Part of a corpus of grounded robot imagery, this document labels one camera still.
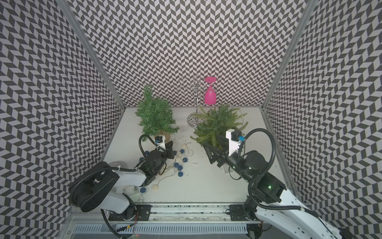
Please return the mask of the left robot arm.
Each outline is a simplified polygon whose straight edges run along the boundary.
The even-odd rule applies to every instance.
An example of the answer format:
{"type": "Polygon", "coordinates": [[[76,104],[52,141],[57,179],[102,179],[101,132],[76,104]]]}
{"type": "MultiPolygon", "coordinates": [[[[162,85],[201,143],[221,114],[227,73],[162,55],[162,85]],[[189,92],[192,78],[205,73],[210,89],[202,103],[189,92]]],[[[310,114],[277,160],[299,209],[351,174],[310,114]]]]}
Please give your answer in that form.
{"type": "Polygon", "coordinates": [[[69,202],[84,213],[100,209],[110,211],[123,220],[137,217],[138,209],[131,197],[117,192],[121,186],[146,187],[164,172],[166,161],[174,158],[173,141],[165,135],[150,139],[155,150],[146,153],[139,148],[143,159],[133,169],[112,167],[102,161],[69,185],[69,202]]]}

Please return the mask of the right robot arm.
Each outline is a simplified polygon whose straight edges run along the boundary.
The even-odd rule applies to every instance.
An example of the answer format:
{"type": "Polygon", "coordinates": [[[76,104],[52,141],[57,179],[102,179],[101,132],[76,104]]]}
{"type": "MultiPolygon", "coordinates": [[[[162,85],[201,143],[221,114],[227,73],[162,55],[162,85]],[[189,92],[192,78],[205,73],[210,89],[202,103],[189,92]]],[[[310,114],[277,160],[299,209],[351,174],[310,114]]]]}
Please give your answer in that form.
{"type": "Polygon", "coordinates": [[[229,129],[226,136],[219,137],[224,149],[207,143],[203,147],[211,164],[228,165],[248,183],[248,196],[243,213],[249,220],[270,224],[294,239],[351,239],[347,229],[339,229],[324,221],[302,203],[286,185],[269,170],[276,158],[276,142],[264,128],[251,130],[246,136],[238,129],[229,129]],[[249,137],[257,132],[268,136],[271,142],[271,157],[268,161],[256,150],[242,153],[249,137]]]}

